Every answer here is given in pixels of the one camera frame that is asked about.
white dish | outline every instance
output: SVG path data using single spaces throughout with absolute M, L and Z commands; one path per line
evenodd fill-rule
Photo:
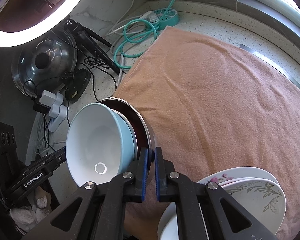
M 233 183 L 233 182 L 236 182 L 236 181 L 244 180 L 244 179 L 259 179 L 259 178 L 255 178 L 255 177 L 245 177 L 245 178 L 231 179 L 231 180 L 227 180 L 227 181 L 221 182 L 221 183 L 219 183 L 219 185 L 220 185 L 221 187 L 223 187 L 224 185 L 227 185 L 227 184 L 230 184 L 230 183 Z
M 88 181 L 109 182 L 133 161 L 132 134 L 126 122 L 109 107 L 89 104 L 71 122 L 66 154 L 69 171 L 79 187 Z
M 286 198 L 280 186 L 268 179 L 245 179 L 223 186 L 232 197 L 274 235 L 286 211 Z M 164 227 L 159 240 L 178 240 L 177 215 Z
M 279 185 L 279 182 L 277 179 L 268 171 L 265 171 L 260 168 L 256 167 L 236 167 L 227 169 L 224 171 L 219 171 L 215 174 L 212 174 L 208 177 L 205 177 L 204 179 L 201 179 L 198 181 L 198 183 L 206 184 L 207 182 L 214 181 L 217 183 L 222 183 L 227 180 L 231 179 L 239 179 L 239 178 L 245 178 L 245 177 L 254 177 L 254 178 L 261 178 L 261 179 L 269 179 L 276 184 Z M 173 215 L 176 213 L 176 205 L 174 202 L 170 203 L 170 205 L 166 208 L 164 213 L 162 214 L 159 224 L 158 224 L 158 239 L 160 238 L 160 235 L 162 233 L 162 230 L 164 229 L 165 225 L 169 222 L 169 220 L 173 217 Z

floral plate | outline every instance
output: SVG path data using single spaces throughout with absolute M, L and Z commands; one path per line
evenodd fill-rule
M 208 177 L 205 177 L 204 179 L 201 179 L 198 181 L 198 183 L 206 184 L 210 181 L 214 181 L 216 183 L 222 183 L 231 179 L 239 179 L 239 178 L 245 178 L 245 177 L 254 177 L 254 178 L 260 178 L 260 179 L 269 179 L 276 184 L 279 185 L 279 182 L 277 179 L 268 171 L 265 171 L 260 168 L 256 167 L 236 167 L 227 169 L 224 171 L 219 171 L 215 174 L 212 174 Z M 173 215 L 176 214 L 176 205 L 174 202 L 170 203 L 170 205 L 166 208 L 164 213 L 162 214 L 159 224 L 158 224 L 158 239 L 160 239 L 160 235 L 162 233 L 162 230 L 166 226 L 166 224 L 169 222 L 169 220 L 173 217 Z
M 236 201 L 274 235 L 286 211 L 286 198 L 280 186 L 268 179 L 245 179 L 223 186 Z M 177 215 L 162 230 L 160 240 L 178 240 Z

pink flower pattern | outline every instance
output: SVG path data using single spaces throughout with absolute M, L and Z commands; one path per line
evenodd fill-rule
M 212 178 L 210 178 L 210 180 L 208 180 L 207 182 L 216 182 L 216 183 L 221 183 L 221 182 L 225 182 L 228 180 L 233 179 L 233 177 L 228 177 L 228 174 L 223 173 L 221 175 L 221 178 L 218 178 L 217 176 L 214 176 Z

towel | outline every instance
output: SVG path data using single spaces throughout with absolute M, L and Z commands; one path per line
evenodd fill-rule
M 209 36 L 167 27 L 136 62 L 115 97 L 148 120 L 163 157 L 198 181 L 238 166 L 271 172 L 287 199 L 277 233 L 300 230 L 300 90 L 266 62 Z M 155 179 L 143 203 L 128 203 L 126 230 L 157 239 L 168 203 Z

metal pivot screw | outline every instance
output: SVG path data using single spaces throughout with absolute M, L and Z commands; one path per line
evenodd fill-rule
M 86 189 L 93 189 L 93 188 L 94 188 L 94 183 L 91 182 L 91 181 L 86 182 L 86 183 L 84 184 L 84 187 L 85 187 Z
M 208 188 L 209 189 L 217 189 L 218 188 L 218 184 L 215 182 L 209 182 L 208 183 Z
M 125 178 L 125 179 L 130 179 L 132 178 L 132 173 L 130 171 L 126 171 L 122 174 L 122 176 Z
M 176 171 L 173 171 L 173 172 L 171 172 L 171 173 L 169 174 L 169 176 L 170 176 L 170 178 L 172 178 L 172 179 L 177 179 L 177 178 L 180 177 L 180 174 L 177 173 Z

